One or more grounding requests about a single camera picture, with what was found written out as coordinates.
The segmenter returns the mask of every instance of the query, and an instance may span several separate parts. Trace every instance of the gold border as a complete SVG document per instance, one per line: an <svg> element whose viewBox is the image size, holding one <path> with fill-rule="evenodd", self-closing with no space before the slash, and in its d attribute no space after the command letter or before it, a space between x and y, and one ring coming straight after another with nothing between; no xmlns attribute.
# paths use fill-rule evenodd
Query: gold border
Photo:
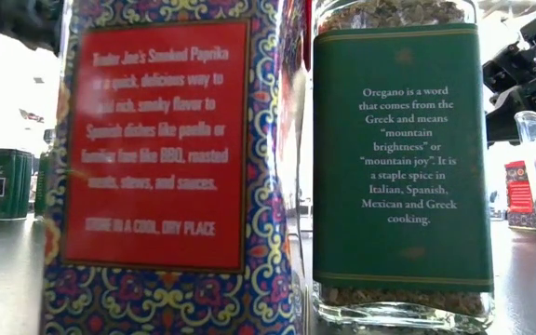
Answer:
<svg viewBox="0 0 536 335"><path fill-rule="evenodd" d="M69 199L70 199L70 171L71 169L71 138L72 138L72 127L74 125L74 106L75 99L77 98L77 75L79 71L80 63L80 47L81 39L78 42L77 48L75 50L75 59L74 59L74 70L72 73L72 94L70 100L70 112L68 114L68 125L67 125L67 172L66 172L66 192L65 192L65 208L63 210L63 229L61 230L61 240L60 240L60 258L61 264L64 265L85 265L85 266L104 266L104 267L116 267L116 268L130 268L138 270L152 270L152 271L167 271L167 272L191 272L191 273L219 273L219 274L233 274L241 275L245 272L245 238L246 238L246 214L247 214L247 148L248 148L248 73L249 62L250 62L250 48L251 48L251 19L245 18L240 20L197 20L197 21L183 21L183 22L162 22L162 23L146 23L146 24L133 24L130 26L114 26L114 27L101 27L96 29L90 29L89 31L83 32L85 34L96 34L101 32L108 32L113 30L135 30L135 29L150 29L157 27L170 27L170 26L182 26L182 25L212 25L212 24L224 24L224 23L244 23L246 29L246 40L245 40L245 58L244 58L244 71L243 71L243 111L242 111L242 120L243 120L243 140L242 140L242 152L241 152L241 198L239 199L239 204L241 208L240 216L240 234L241 240L239 242L239 267L236 269L224 269L224 268L201 268L201 267L192 267L192 266L167 266L167 265L152 265L152 264L137 264L137 263L127 263L127 262L107 262L107 261L70 261L66 257L65 248L67 245L67 227L69 222L67 220L67 213L70 210Z"/></svg>
<svg viewBox="0 0 536 335"><path fill-rule="evenodd" d="M348 40L364 40L364 39L383 39L383 38L403 38L403 37L426 37L426 36L447 36L456 34L475 34L476 29L454 29L443 31L430 31L430 32L398 32L398 33L354 33L354 34L341 34L333 36L317 37L315 39L316 44L336 42L336 41L348 41Z"/></svg>
<svg viewBox="0 0 536 335"><path fill-rule="evenodd" d="M334 273L325 273L325 272L316 272L314 273L314 276L318 278L322 277L326 279L354 280L354 281L427 283L427 284L470 285L470 286L493 285L493 279L413 277L413 276L402 276L402 275L353 275L353 274L334 274Z"/></svg>
<svg viewBox="0 0 536 335"><path fill-rule="evenodd" d="M532 228L532 227L520 227L520 226L517 226L517 225L508 224L508 228L514 229L516 231L536 232L536 228Z"/></svg>

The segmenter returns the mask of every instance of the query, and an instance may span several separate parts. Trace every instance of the countertop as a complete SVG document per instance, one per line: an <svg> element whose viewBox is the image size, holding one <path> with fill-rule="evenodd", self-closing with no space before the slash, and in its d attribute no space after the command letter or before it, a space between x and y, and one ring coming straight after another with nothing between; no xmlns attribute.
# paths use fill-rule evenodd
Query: countertop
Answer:
<svg viewBox="0 0 536 335"><path fill-rule="evenodd" d="M536 234L511 231L503 221L493 222L491 230L496 320L487 333L536 335ZM312 235L304 233L301 237L306 274L311 278ZM43 247L40 224L33 220L0 221L0 335L37 333ZM314 335L346 333L316 324L312 331Z"/></svg>

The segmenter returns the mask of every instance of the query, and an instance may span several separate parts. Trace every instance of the black machine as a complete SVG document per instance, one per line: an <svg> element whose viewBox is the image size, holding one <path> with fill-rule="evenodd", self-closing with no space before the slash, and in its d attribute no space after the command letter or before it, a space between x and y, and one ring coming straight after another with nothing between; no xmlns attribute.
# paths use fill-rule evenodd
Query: black machine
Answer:
<svg viewBox="0 0 536 335"><path fill-rule="evenodd" d="M536 112L536 19L520 29L529 44L520 49L515 42L483 65L483 82L494 96L494 110L486 115L488 144L496 141L518 143L514 115Z"/></svg>
<svg viewBox="0 0 536 335"><path fill-rule="evenodd" d="M0 34L59 53L62 13L63 0L0 0ZM514 115L536 112L536 19L520 33L528 48L515 42L483 65L484 84L494 93L495 109L486 116L489 145L518 142Z"/></svg>

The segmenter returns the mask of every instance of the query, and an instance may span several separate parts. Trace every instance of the oregano jar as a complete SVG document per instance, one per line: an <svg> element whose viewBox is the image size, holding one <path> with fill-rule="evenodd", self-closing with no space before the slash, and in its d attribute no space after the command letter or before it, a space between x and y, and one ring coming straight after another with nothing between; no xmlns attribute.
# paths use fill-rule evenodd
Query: oregano jar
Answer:
<svg viewBox="0 0 536 335"><path fill-rule="evenodd" d="M362 327L493 315L472 2L318 1L314 304Z"/></svg>

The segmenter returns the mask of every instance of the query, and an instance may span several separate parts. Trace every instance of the red label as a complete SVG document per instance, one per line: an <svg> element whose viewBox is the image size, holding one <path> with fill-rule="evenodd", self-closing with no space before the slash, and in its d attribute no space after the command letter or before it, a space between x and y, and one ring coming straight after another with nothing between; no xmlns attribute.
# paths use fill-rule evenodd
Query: red label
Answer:
<svg viewBox="0 0 536 335"><path fill-rule="evenodd" d="M511 181L508 184L508 199L510 211L532 213L532 194L528 181Z"/></svg>
<svg viewBox="0 0 536 335"><path fill-rule="evenodd" d="M246 22L86 33L67 261L243 266Z"/></svg>
<svg viewBox="0 0 536 335"><path fill-rule="evenodd" d="M506 168L523 168L524 166L525 166L525 161L511 162L505 165Z"/></svg>

